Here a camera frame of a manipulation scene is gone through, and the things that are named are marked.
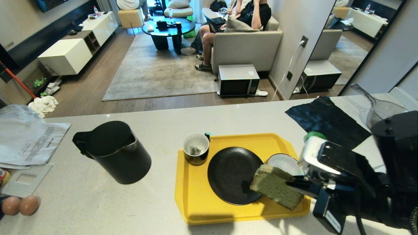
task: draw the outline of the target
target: sneaker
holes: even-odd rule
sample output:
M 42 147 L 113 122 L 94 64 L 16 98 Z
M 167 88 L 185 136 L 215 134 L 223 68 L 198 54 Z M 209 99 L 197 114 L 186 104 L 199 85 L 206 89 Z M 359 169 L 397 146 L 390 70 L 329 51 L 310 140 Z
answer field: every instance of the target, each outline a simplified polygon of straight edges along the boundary
M 205 57 L 204 57 L 202 54 L 197 54 L 197 55 L 196 55 L 196 58 L 197 58 L 198 60 L 204 60 L 204 59 L 205 59 Z
M 194 66 L 197 70 L 212 70 L 212 65 L 205 65 L 205 62 L 202 62 L 200 64 L 196 64 Z
M 187 55 L 187 56 L 190 56 L 196 53 L 196 49 L 194 49 L 193 47 L 182 48 L 180 51 L 182 54 Z

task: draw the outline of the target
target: egg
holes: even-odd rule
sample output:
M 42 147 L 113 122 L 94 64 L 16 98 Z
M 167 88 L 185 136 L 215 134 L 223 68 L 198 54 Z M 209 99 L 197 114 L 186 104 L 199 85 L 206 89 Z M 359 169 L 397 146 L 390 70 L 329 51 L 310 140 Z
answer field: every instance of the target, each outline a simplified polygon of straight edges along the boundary
M 35 213 L 39 204 L 41 203 L 41 199 L 37 196 L 27 196 L 22 200 L 20 204 L 19 210 L 22 215 L 31 215 Z
M 20 199 L 15 196 L 8 197 L 3 201 L 1 210 L 5 215 L 15 215 L 19 212 Z

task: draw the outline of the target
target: robotic arm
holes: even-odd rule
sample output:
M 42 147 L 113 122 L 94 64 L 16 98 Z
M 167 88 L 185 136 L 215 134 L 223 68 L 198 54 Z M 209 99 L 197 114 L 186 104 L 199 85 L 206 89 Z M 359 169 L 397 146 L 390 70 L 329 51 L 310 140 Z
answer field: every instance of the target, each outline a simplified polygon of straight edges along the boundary
M 417 126 L 418 111 L 412 111 L 372 127 L 386 174 L 360 154 L 311 137 L 299 161 L 306 175 L 287 184 L 316 199 L 313 215 L 332 233 L 342 234 L 346 216 L 353 215 L 362 235 L 362 218 L 418 235 Z

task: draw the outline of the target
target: kettle handle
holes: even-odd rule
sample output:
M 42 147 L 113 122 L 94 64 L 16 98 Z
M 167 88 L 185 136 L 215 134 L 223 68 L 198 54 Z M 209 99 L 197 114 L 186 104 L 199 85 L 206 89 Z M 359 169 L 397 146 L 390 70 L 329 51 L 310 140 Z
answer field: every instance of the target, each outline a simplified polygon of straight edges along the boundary
M 73 143 L 76 145 L 76 147 L 81 151 L 81 154 L 85 155 L 88 158 L 92 158 L 92 156 L 90 156 L 90 154 L 86 151 L 86 147 L 85 147 L 85 138 L 86 135 L 89 132 L 77 132 L 74 137 L 73 137 Z

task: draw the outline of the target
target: bottle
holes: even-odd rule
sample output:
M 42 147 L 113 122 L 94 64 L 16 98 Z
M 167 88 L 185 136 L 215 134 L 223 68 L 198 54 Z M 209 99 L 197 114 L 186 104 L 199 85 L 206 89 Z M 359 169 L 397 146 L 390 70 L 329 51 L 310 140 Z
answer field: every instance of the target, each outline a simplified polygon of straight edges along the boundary
M 173 22 L 173 12 L 171 11 L 171 8 L 168 10 L 168 16 L 170 17 L 170 22 Z
M 95 13 L 97 16 L 99 16 L 99 10 L 96 8 L 96 6 L 93 6 L 93 10 L 94 10 L 94 13 Z

